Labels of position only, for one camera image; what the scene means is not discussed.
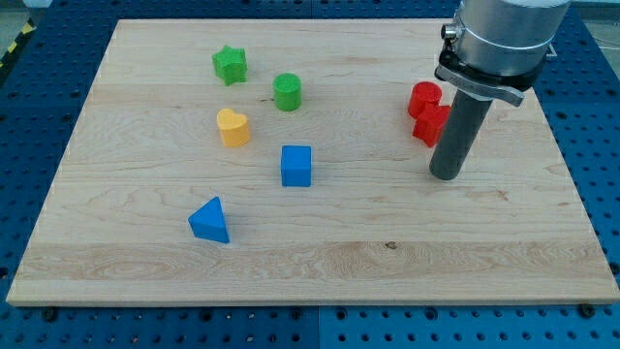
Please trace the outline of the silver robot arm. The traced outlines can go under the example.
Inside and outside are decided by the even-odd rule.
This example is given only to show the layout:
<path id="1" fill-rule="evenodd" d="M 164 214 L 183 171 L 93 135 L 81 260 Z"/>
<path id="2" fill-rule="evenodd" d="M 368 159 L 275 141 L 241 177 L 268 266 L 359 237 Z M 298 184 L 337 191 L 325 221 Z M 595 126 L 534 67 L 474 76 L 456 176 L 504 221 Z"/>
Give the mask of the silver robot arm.
<path id="1" fill-rule="evenodd" d="M 441 29 L 436 78 L 478 101 L 520 106 L 569 6 L 569 0 L 461 0 Z"/>

